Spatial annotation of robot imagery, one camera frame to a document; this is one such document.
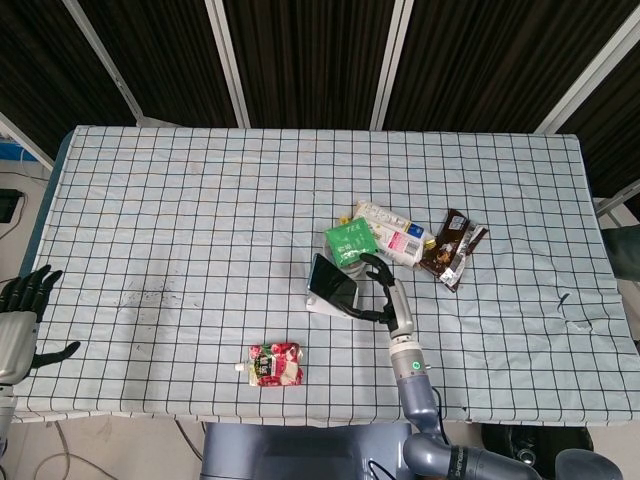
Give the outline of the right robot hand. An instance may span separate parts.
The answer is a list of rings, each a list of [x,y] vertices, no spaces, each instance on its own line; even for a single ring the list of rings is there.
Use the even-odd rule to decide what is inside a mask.
[[[378,256],[361,253],[360,260],[372,267],[366,274],[382,286],[387,303],[382,311],[361,310],[342,300],[338,300],[335,306],[348,317],[385,325],[392,339],[411,336],[414,322],[402,282],[394,277],[387,264]]]

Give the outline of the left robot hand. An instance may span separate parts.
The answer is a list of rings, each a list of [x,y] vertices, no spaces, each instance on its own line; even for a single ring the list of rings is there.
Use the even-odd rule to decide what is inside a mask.
[[[32,370],[61,363],[81,346],[73,341],[63,350],[39,354],[37,339],[40,324],[53,287],[62,270],[50,265],[24,277],[14,277],[1,290],[1,385],[13,386],[27,378]]]

